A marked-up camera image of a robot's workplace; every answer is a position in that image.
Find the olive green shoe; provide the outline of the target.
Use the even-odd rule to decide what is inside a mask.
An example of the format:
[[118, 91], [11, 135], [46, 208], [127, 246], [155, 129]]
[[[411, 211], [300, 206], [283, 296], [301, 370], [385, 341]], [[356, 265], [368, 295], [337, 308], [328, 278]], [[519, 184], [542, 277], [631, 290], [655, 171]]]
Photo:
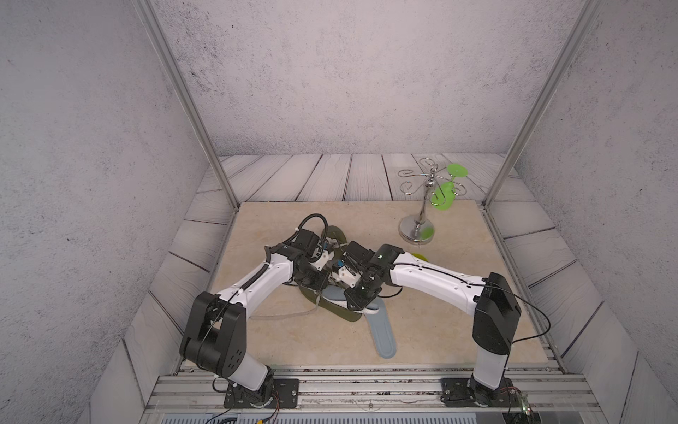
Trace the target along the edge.
[[344, 247], [347, 244], [347, 238], [344, 232], [337, 226], [328, 226], [328, 231], [325, 238], [325, 248], [327, 250], [335, 250]]
[[318, 293], [316, 293], [316, 291], [302, 286], [299, 287], [299, 290], [307, 300], [312, 302], [312, 304], [318, 305], [320, 308], [326, 309], [328, 312], [335, 314], [350, 323], [357, 322], [365, 314], [370, 316], [371, 314], [377, 314], [380, 311], [380, 307], [375, 304], [370, 304], [366, 309], [361, 311], [351, 311], [347, 309], [344, 290], [336, 285], [331, 284], [325, 287], [319, 300], [317, 300]]

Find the grey-blue insole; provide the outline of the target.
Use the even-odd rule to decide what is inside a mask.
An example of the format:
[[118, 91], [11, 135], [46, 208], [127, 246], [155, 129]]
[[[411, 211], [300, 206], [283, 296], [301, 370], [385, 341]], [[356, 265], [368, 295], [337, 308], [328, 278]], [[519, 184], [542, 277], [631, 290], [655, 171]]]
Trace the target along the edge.
[[330, 313], [349, 322], [356, 322], [359, 320], [360, 316], [364, 316], [365, 314], [377, 314], [381, 309], [378, 304], [373, 302], [362, 310], [349, 310], [347, 308], [348, 303], [344, 295], [344, 290], [335, 285], [330, 285], [324, 289], [319, 305], [324, 309], [327, 309]]
[[376, 314], [367, 314], [367, 323], [378, 355], [391, 359], [397, 354], [397, 341], [391, 328], [388, 311], [381, 307]]

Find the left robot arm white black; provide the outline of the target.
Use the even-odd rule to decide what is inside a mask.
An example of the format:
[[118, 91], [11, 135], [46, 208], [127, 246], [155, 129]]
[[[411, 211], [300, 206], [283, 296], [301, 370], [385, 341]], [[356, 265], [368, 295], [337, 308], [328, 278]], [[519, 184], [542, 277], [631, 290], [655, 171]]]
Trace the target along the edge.
[[200, 369], [209, 371], [240, 389], [245, 401], [266, 406], [276, 398], [271, 367], [247, 353], [247, 322], [277, 287], [293, 282], [315, 294], [316, 302], [329, 283], [326, 217], [305, 217], [295, 233], [265, 248], [265, 260], [233, 286], [204, 291], [196, 297], [184, 330], [179, 353]]

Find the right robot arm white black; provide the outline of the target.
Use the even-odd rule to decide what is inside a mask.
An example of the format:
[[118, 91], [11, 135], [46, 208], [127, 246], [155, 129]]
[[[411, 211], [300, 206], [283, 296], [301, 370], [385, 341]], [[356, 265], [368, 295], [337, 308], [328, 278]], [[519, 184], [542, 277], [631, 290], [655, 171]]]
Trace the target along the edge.
[[503, 275], [466, 275], [427, 263], [400, 247], [384, 244], [376, 252], [351, 242], [335, 249], [332, 278], [344, 288], [335, 304], [370, 321], [384, 319], [385, 285], [410, 288], [442, 300], [471, 316], [477, 358], [466, 384], [467, 399], [481, 407], [510, 406], [511, 383], [505, 369], [517, 326], [528, 300], [515, 294]]

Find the lime green bowl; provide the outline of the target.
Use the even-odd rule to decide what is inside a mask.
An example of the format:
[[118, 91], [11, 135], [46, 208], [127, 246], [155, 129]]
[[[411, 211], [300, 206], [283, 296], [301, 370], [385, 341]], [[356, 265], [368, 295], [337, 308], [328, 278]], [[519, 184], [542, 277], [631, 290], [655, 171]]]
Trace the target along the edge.
[[429, 262], [428, 259], [425, 256], [423, 256], [423, 254], [412, 253], [411, 255], [420, 261], [425, 261], [426, 263]]

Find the chrome cup holder stand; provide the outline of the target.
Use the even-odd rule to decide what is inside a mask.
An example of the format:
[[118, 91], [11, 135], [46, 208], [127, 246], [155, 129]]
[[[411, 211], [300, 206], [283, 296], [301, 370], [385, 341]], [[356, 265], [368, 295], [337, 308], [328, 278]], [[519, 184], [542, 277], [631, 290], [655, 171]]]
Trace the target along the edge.
[[403, 169], [397, 173], [400, 178], [404, 178], [404, 182], [400, 185], [403, 194], [413, 197], [419, 190], [423, 191], [423, 200], [418, 214], [403, 218], [399, 224], [401, 237], [413, 245], [425, 245], [434, 238], [434, 224], [427, 217], [427, 207], [434, 208], [430, 201], [435, 189], [434, 175], [438, 172], [438, 176], [443, 177], [443, 171], [446, 168], [441, 168], [430, 157], [421, 158], [420, 164], [424, 166], [423, 171]]

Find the green plastic wine glass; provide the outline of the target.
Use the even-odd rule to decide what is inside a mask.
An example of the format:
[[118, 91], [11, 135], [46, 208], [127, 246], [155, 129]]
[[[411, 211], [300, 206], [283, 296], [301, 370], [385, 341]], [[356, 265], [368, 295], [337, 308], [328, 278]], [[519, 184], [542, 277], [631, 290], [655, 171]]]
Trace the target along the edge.
[[468, 192], [461, 182], [457, 182], [459, 178], [468, 176], [468, 170], [461, 164], [448, 164], [443, 174], [443, 177], [439, 177], [438, 172], [434, 175], [435, 189], [430, 201], [438, 210], [449, 210], [457, 196]]

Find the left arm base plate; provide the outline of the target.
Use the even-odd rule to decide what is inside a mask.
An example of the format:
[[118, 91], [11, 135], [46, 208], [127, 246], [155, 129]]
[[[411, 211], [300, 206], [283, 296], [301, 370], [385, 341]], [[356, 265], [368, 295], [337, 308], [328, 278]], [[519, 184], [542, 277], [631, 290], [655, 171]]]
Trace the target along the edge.
[[298, 406], [299, 380], [268, 378], [259, 390], [229, 382], [224, 397], [226, 409], [294, 409]]

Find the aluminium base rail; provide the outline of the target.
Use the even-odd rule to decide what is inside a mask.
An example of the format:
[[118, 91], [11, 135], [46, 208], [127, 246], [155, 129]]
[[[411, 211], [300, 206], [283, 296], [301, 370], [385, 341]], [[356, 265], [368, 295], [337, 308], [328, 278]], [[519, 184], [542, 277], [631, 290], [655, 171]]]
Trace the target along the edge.
[[[280, 379], [298, 381], [292, 397], [295, 413], [439, 413], [459, 411], [458, 392], [471, 376], [467, 364], [432, 366], [277, 367]], [[144, 411], [222, 413], [227, 383], [192, 363], [172, 376], [159, 377]], [[564, 374], [554, 363], [514, 364], [505, 373], [495, 412], [519, 413], [526, 401], [533, 413], [573, 413], [584, 423], [604, 423], [606, 417], [584, 376]]]

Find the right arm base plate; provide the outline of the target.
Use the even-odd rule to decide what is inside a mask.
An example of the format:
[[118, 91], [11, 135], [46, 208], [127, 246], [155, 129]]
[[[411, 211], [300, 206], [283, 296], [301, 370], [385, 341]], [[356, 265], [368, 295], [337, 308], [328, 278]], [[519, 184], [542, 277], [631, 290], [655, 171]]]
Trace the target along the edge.
[[441, 402], [446, 407], [521, 408], [522, 398], [510, 378], [501, 378], [497, 389], [488, 389], [471, 378], [441, 379]]

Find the left aluminium frame post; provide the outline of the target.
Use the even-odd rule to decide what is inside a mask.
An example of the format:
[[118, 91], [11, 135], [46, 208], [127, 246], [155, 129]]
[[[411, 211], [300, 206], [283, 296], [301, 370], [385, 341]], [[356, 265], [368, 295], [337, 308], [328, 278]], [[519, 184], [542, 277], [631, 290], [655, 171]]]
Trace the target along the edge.
[[201, 114], [199, 113], [196, 103], [194, 102], [194, 99], [190, 93], [190, 89], [188, 88], [182, 72], [179, 69], [178, 62], [172, 52], [168, 39], [162, 30], [162, 25], [155, 13], [153, 2], [148, 0], [134, 0], [132, 1], [132, 4], [134, 5], [136, 12], [139, 14], [139, 18], [146, 29], [150, 42], [152, 43], [154, 50], [160, 59], [162, 68], [169, 77], [171, 85], [173, 86], [175, 94], [178, 97], [185, 116], [188, 118], [192, 130], [194, 131], [196, 139], [199, 145], [201, 145], [201, 148], [208, 159], [210, 168], [215, 173], [215, 177], [219, 183], [219, 186], [224, 191], [231, 209], [233, 211], [238, 211], [240, 202], [238, 201], [226, 172], [222, 167], [222, 162], [216, 154], [215, 146], [211, 141], [208, 129], [203, 122]]

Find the aluminium frame post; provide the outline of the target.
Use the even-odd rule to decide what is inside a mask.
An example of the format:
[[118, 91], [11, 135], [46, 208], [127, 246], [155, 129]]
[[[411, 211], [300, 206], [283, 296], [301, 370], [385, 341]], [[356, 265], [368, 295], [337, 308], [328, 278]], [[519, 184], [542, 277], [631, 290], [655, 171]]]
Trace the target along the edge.
[[132, 4], [134, 5], [136, 12], [139, 14], [139, 18], [146, 29], [150, 42], [152, 43], [154, 50], [160, 59], [162, 68], [169, 77], [171, 85], [173, 86], [175, 94], [178, 97], [185, 116], [188, 118], [192, 130], [194, 131], [196, 139], [199, 145], [201, 145], [201, 148], [208, 159], [210, 168], [215, 173], [215, 177], [219, 183], [219, 186], [224, 191], [231, 209], [233, 211], [238, 211], [240, 202], [238, 201], [226, 172], [222, 167], [222, 162], [216, 154], [215, 146], [211, 141], [208, 129], [203, 122], [201, 114], [199, 113], [196, 103], [194, 102], [194, 99], [190, 93], [190, 89], [188, 88], [182, 72], [179, 69], [178, 62], [172, 52], [168, 39], [162, 30], [162, 25], [155, 13], [153, 2], [148, 0], [134, 0], [132, 1]]
[[506, 179], [509, 177], [510, 171], [516, 165], [520, 155], [522, 155], [533, 132], [537, 128], [540, 119], [554, 97], [561, 80], [577, 55], [577, 51], [584, 42], [586, 35], [591, 30], [595, 19], [600, 13], [602, 4], [603, 2], [600, 0], [584, 1], [583, 8], [579, 13], [570, 34], [554, 60], [553, 66], [547, 74], [545, 82], [540, 89], [533, 106], [531, 106], [524, 123], [521, 125], [517, 136], [510, 145], [510, 149], [504, 157], [497, 177], [494, 179], [484, 201], [482, 201], [482, 206], [485, 211], [490, 210], [492, 203], [497, 199]]

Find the right aluminium frame post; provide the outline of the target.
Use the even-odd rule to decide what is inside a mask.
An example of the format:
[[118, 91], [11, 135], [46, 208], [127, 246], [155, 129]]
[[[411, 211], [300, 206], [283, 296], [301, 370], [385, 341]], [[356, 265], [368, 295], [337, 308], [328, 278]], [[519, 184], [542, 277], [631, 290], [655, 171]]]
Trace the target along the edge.
[[516, 165], [520, 155], [522, 155], [533, 132], [537, 128], [540, 119], [554, 97], [561, 80], [577, 55], [577, 51], [584, 42], [586, 35], [591, 30], [595, 19], [600, 13], [602, 4], [603, 2], [600, 0], [584, 1], [583, 8], [579, 13], [570, 34], [554, 60], [553, 66], [547, 74], [545, 82], [540, 89], [533, 106], [531, 106], [524, 123], [521, 125], [517, 136], [510, 145], [510, 149], [504, 157], [497, 177], [494, 179], [484, 201], [482, 201], [482, 206], [485, 211], [490, 210], [492, 203], [497, 199], [506, 179], [509, 177], [510, 171]]

